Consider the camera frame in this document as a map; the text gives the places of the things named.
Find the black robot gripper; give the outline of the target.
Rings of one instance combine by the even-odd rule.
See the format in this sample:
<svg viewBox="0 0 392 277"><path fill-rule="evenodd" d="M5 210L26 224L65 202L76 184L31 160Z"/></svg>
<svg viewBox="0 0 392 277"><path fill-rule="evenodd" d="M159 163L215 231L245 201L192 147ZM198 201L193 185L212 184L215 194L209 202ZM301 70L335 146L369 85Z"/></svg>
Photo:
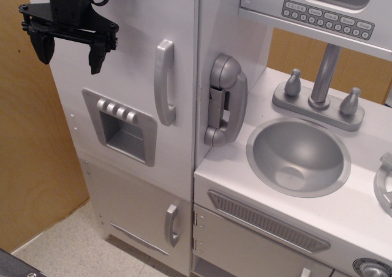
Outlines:
<svg viewBox="0 0 392 277"><path fill-rule="evenodd" d="M117 47L119 26L99 15L94 6L109 0L49 0L48 3L21 4L22 29L28 33L41 62L49 64L55 51L55 38L90 45L91 74L98 74L106 51Z"/></svg>

